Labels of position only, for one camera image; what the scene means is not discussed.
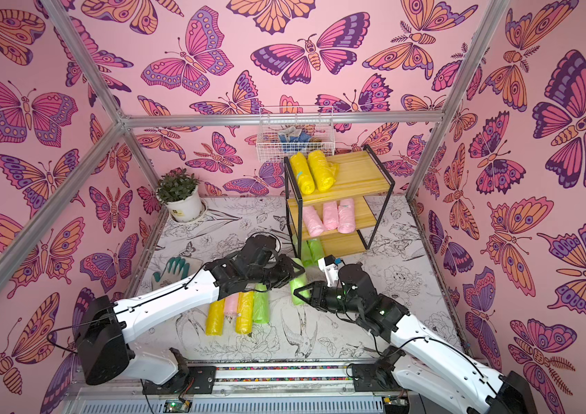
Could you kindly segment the yellow roll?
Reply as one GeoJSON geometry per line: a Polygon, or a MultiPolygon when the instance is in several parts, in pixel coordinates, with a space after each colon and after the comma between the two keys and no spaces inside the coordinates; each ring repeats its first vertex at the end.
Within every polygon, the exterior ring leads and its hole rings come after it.
{"type": "Polygon", "coordinates": [[[235,319],[235,331],[237,334],[249,335],[252,333],[254,304],[254,292],[239,294],[237,317],[235,319]]]}
{"type": "Polygon", "coordinates": [[[221,336],[223,334],[223,327],[225,321],[225,300],[218,300],[211,303],[208,308],[208,316],[206,320],[206,335],[207,336],[221,336]]]}
{"type": "Polygon", "coordinates": [[[300,192],[303,195],[309,195],[315,192],[315,180],[313,174],[311,174],[308,160],[302,152],[290,157],[290,165],[292,167],[294,178],[300,192]]]}
{"type": "Polygon", "coordinates": [[[325,153],[315,150],[308,155],[308,165],[319,191],[329,191],[336,183],[339,166],[327,160],[325,153]]]}

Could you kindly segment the pink roll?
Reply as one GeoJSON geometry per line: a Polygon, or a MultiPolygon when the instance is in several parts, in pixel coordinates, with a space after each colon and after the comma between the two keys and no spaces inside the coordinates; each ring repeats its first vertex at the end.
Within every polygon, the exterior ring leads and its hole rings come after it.
{"type": "Polygon", "coordinates": [[[302,220],[310,237],[317,237],[327,231],[318,211],[313,206],[304,206],[302,209],[302,220]]]}
{"type": "Polygon", "coordinates": [[[235,293],[225,299],[224,315],[226,317],[237,317],[238,310],[239,310],[239,293],[235,293]]]}
{"type": "Polygon", "coordinates": [[[339,227],[339,211],[336,201],[324,203],[322,220],[327,231],[336,230],[339,227]]]}
{"type": "Polygon", "coordinates": [[[340,234],[350,234],[356,230],[355,202],[353,198],[345,198],[339,201],[339,227],[340,234]]]}

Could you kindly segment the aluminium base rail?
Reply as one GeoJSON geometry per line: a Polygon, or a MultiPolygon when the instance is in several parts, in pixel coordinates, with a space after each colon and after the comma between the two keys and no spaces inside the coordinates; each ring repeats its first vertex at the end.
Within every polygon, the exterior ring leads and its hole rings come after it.
{"type": "Polygon", "coordinates": [[[137,381],[72,386],[63,413],[475,413],[466,393],[416,360],[192,365],[185,390],[137,381]]]}

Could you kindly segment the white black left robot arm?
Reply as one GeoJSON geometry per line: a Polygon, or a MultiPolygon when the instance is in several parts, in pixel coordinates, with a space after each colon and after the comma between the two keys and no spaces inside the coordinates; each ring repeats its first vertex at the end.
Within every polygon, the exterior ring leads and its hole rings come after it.
{"type": "Polygon", "coordinates": [[[187,360],[175,348],[156,352],[135,345],[140,336],[198,306],[249,293],[258,284],[266,290],[286,286],[303,272],[302,265],[280,254],[275,236],[260,233],[240,250],[171,285],[119,301],[94,299],[75,336],[85,384],[127,378],[142,381],[153,393],[180,393],[191,383],[187,360]]]}

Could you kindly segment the green roll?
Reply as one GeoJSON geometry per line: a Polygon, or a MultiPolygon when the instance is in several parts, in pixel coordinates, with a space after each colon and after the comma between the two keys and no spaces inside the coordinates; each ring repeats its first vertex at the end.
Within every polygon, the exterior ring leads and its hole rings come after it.
{"type": "Polygon", "coordinates": [[[304,267],[311,267],[315,263],[307,241],[301,243],[301,261],[304,267]]]}
{"type": "Polygon", "coordinates": [[[270,296],[263,284],[255,286],[252,320],[255,324],[268,324],[270,322],[270,296]]]}
{"type": "MultiPolygon", "coordinates": [[[[298,267],[304,268],[302,260],[300,260],[298,258],[293,258],[293,261],[298,265],[298,267]]],[[[300,298],[298,298],[298,296],[295,295],[295,291],[296,291],[296,289],[302,288],[303,286],[306,286],[307,284],[308,284],[308,278],[306,275],[306,269],[298,277],[289,281],[291,301],[292,301],[293,305],[304,305],[305,304],[305,302],[303,300],[301,300],[300,298]]],[[[301,296],[303,296],[303,298],[309,299],[310,293],[308,290],[305,290],[305,291],[301,292],[301,296]]]]}
{"type": "Polygon", "coordinates": [[[326,256],[323,244],[318,238],[309,239],[308,248],[314,262],[318,262],[318,260],[323,259],[326,256]]]}

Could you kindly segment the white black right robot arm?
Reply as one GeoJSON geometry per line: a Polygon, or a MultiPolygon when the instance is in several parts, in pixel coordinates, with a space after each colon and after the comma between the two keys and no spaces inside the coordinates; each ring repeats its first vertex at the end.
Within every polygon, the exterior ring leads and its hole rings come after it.
{"type": "Polygon", "coordinates": [[[403,389],[428,398],[451,413],[534,413],[530,384],[520,374],[504,375],[474,360],[425,326],[408,307],[379,293],[361,264],[327,268],[324,281],[294,291],[307,305],[345,316],[396,355],[392,377],[403,389]]]}

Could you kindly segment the potted green plant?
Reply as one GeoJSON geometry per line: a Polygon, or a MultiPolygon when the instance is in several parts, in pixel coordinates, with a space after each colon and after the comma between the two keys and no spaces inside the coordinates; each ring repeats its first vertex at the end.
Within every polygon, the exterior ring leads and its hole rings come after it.
{"type": "Polygon", "coordinates": [[[175,168],[158,181],[157,197],[178,223],[191,223],[203,213],[199,179],[186,168],[175,168]]]}

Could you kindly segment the green grey work glove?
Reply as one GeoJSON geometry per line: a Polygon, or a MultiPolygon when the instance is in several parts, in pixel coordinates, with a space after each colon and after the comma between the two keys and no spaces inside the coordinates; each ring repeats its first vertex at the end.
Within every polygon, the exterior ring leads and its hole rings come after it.
{"type": "Polygon", "coordinates": [[[151,278],[154,290],[177,283],[189,277],[189,262],[183,257],[172,257],[162,271],[157,271],[151,278]]]}

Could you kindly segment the wooden three-tier shelf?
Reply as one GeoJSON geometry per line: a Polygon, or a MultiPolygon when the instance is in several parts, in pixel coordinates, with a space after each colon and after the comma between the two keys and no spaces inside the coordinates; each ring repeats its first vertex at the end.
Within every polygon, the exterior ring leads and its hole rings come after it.
{"type": "Polygon", "coordinates": [[[289,158],[284,159],[286,225],[298,258],[302,257],[303,244],[315,238],[304,223],[304,208],[313,207],[323,217],[325,204],[352,201],[355,230],[341,233],[332,229],[316,237],[325,253],[343,258],[371,248],[394,191],[394,179],[369,145],[359,152],[329,156],[327,161],[338,168],[334,185],[328,191],[304,195],[289,158]]]}

